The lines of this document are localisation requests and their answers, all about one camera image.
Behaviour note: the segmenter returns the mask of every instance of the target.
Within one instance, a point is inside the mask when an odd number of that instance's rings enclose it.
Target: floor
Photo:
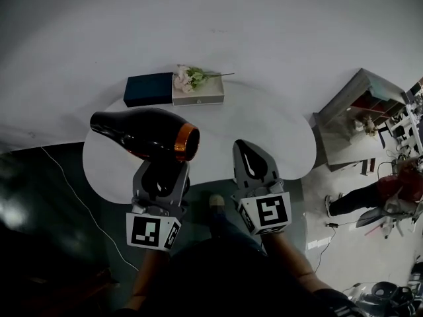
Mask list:
[[[394,140],[387,133],[384,133],[384,138],[388,148],[394,151]],[[144,250],[127,246],[124,234],[124,217],[130,207],[107,202],[91,189],[83,172],[83,144],[46,149],[63,166],[69,183],[90,207],[99,225],[119,245],[124,257],[135,266],[140,266]],[[376,166],[385,160],[390,161],[391,158],[377,159]],[[135,271],[120,259],[113,244],[94,226],[87,210],[64,182],[58,166],[41,149],[28,149],[0,155],[0,167],[0,221],[9,229],[48,239],[62,252],[67,252],[80,262],[108,264],[113,278],[120,285],[105,297],[107,309],[112,311],[121,307],[130,295]],[[314,269],[334,234],[332,229],[325,227],[325,223],[354,222],[365,211],[363,209],[329,219],[323,198],[326,194],[348,193],[376,182],[376,173],[362,176],[360,172],[360,164],[337,172],[330,172],[326,166],[321,166],[301,180],[286,182],[296,217],[295,224],[288,227],[287,235],[297,248],[305,250]],[[380,175],[390,173],[390,164],[382,164]],[[208,196],[219,192],[230,203],[229,196],[234,190],[235,184],[231,180],[191,187],[186,195],[190,210],[185,216],[173,252],[191,242],[209,238],[206,226]],[[228,216],[246,231],[232,206],[228,206]],[[337,228],[336,236],[322,255],[317,275],[347,294],[346,289],[356,283],[391,281],[405,285],[410,268],[421,252],[422,222],[417,222],[414,232],[405,222],[404,238],[394,229],[388,240],[384,239],[379,229],[365,236],[377,223],[358,229],[355,223]]]
[[[397,143],[387,132],[383,133],[383,137],[387,143],[386,149],[391,150],[387,155],[392,155]],[[391,160],[388,156],[378,158],[376,167],[381,162]],[[361,209],[329,219],[324,206],[327,194],[337,198],[339,193],[346,194],[377,181],[376,171],[364,176],[360,174],[361,170],[361,163],[336,172],[330,172],[326,165],[322,165],[301,180],[307,219],[306,256],[314,269],[319,264],[321,252],[327,247],[328,240],[334,235],[334,231],[326,228],[325,224],[355,222],[368,210]],[[380,177],[390,173],[390,164],[380,166]],[[390,281],[406,285],[411,266],[422,251],[423,220],[417,221],[415,227],[411,226],[409,220],[403,221],[402,224],[404,237],[400,236],[397,229],[393,229],[387,240],[379,228],[366,236],[378,223],[361,228],[356,228],[355,223],[339,226],[336,236],[322,255],[317,275],[333,288],[345,291],[346,294],[349,292],[347,288],[356,283]]]

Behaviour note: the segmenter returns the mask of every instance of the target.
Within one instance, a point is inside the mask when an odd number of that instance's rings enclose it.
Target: tabletop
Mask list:
[[[240,83],[224,83],[224,89],[223,104],[146,106],[173,112],[199,128],[200,145],[190,162],[191,184],[233,178],[232,146],[237,139],[255,143],[270,153],[283,179],[301,178],[312,169],[316,159],[313,132],[283,96]],[[106,109],[123,110],[128,110],[123,100]],[[104,199],[131,203],[132,178],[142,162],[109,138],[88,133],[84,171],[91,187]]]

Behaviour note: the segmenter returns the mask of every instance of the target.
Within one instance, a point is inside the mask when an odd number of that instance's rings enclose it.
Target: leg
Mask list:
[[[354,190],[329,205],[332,216],[351,213],[361,208],[376,208],[384,206],[376,183]]]
[[[210,197],[210,233],[212,238],[224,238],[238,244],[250,246],[262,253],[263,249],[250,236],[244,234],[236,225],[229,222],[224,212],[225,202],[220,195]]]

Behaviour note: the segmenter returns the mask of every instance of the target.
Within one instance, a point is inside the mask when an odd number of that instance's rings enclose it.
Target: white wall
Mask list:
[[[319,111],[359,67],[423,75],[423,0],[0,0],[0,149],[83,141],[129,76],[235,72]]]

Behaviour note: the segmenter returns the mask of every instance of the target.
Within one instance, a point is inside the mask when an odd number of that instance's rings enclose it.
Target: white marker cube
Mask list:
[[[243,198],[237,211],[251,235],[282,231],[291,224],[289,193]]]
[[[126,243],[138,248],[169,251],[180,226],[174,217],[126,213]]]

